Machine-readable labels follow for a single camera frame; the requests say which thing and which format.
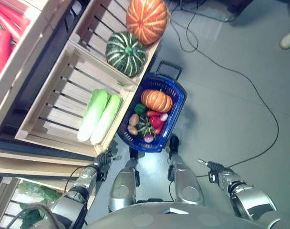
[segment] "green striped pumpkin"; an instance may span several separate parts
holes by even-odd
[[[132,77],[138,74],[146,61],[142,44],[131,32],[115,32],[107,43],[107,62],[125,75]]]

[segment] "pumpkin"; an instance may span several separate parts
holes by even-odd
[[[106,46],[108,64],[132,77],[138,74],[146,61],[143,45],[127,31],[113,33]]]
[[[141,101],[149,109],[161,113],[166,113],[173,107],[172,98],[157,90],[144,90],[141,95]]]
[[[155,129],[150,125],[148,118],[146,115],[140,115],[140,120],[136,125],[138,130],[138,134],[144,138],[146,135],[153,135]]]
[[[165,31],[167,7],[163,0],[131,0],[126,23],[143,44],[152,44]]]

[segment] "shopping basket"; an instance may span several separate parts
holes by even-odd
[[[178,75],[175,80],[173,80],[166,74],[160,73],[160,68],[162,65],[168,65],[178,70]],[[156,73],[147,73],[143,77],[143,80],[141,81],[134,95],[134,98],[132,99],[132,102],[130,103],[129,108],[117,130],[120,138],[131,148],[138,151],[152,153],[161,152],[162,149],[165,147],[167,139],[175,126],[175,123],[186,100],[186,91],[177,82],[181,72],[181,67],[170,62],[161,61]],[[162,92],[172,98],[174,103],[172,109],[168,112],[168,119],[165,121],[161,133],[157,135],[155,140],[151,143],[147,143],[141,136],[131,135],[127,131],[129,118],[134,113],[135,106],[139,103],[142,103],[141,94],[146,89],[162,90]]]

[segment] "white sneaker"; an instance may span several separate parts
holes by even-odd
[[[288,33],[283,39],[280,41],[280,47],[282,49],[290,48],[290,33]]]

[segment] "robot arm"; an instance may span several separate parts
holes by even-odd
[[[56,217],[60,228],[79,229],[83,227],[84,218],[88,212],[87,202],[96,188],[96,181],[101,174],[102,167],[119,159],[121,159],[120,156],[99,155],[93,164],[88,165],[81,172],[73,187],[51,206],[50,210]],[[34,228],[49,228],[49,222],[47,219],[43,219],[36,223]]]
[[[265,213],[276,211],[274,203],[266,193],[248,185],[232,169],[211,161],[197,161],[211,169],[208,173],[209,181],[217,183],[227,193],[238,217],[256,221]]]

